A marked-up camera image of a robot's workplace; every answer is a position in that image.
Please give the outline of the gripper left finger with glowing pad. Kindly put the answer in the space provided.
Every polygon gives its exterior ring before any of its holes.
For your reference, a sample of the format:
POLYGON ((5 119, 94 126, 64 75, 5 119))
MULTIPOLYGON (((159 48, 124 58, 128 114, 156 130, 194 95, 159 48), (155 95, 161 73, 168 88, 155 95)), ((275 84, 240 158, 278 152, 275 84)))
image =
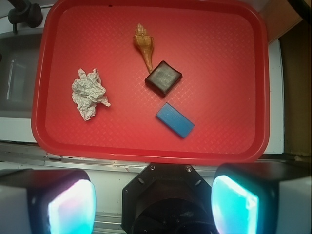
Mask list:
POLYGON ((96 191, 82 169, 3 169, 2 234, 90 234, 96 191))

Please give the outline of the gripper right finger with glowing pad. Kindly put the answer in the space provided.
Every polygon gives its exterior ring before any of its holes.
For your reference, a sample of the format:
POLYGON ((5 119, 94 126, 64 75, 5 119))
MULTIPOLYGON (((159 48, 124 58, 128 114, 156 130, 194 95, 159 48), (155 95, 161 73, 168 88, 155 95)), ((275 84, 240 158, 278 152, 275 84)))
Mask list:
POLYGON ((222 164, 214 175, 211 206, 220 234, 310 234, 311 164, 222 164))

